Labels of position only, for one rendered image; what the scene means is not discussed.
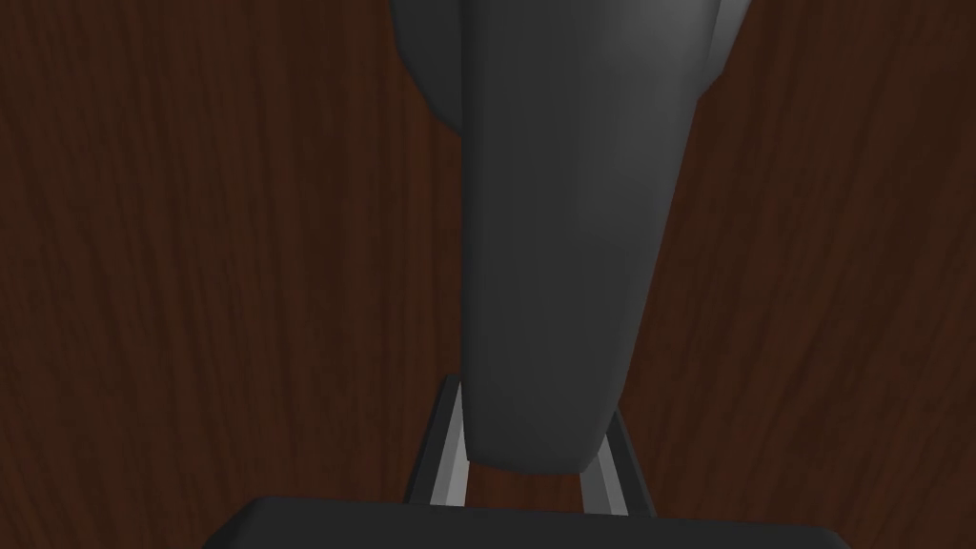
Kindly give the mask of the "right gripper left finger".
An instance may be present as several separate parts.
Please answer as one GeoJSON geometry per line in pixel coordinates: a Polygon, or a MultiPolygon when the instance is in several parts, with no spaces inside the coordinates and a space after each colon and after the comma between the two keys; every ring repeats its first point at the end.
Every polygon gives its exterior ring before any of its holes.
{"type": "Polygon", "coordinates": [[[403,501],[462,507],[467,473],[460,382],[457,376],[448,375],[439,385],[403,501]]]}

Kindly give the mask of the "dark grey door handle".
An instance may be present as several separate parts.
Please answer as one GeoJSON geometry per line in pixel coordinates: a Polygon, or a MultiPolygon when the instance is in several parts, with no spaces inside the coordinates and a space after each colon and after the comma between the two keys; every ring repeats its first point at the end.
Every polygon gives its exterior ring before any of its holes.
{"type": "Polygon", "coordinates": [[[751,0],[389,0],[462,145],[467,458],[593,461],[635,348],[700,96],[751,0]]]}

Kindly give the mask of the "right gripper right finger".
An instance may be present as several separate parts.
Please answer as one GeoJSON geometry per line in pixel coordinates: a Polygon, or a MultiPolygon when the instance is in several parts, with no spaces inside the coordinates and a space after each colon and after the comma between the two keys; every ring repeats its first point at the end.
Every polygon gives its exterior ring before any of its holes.
{"type": "Polygon", "coordinates": [[[579,483],[586,514],[657,515],[620,410],[615,410],[599,452],[579,475],[579,483]]]}

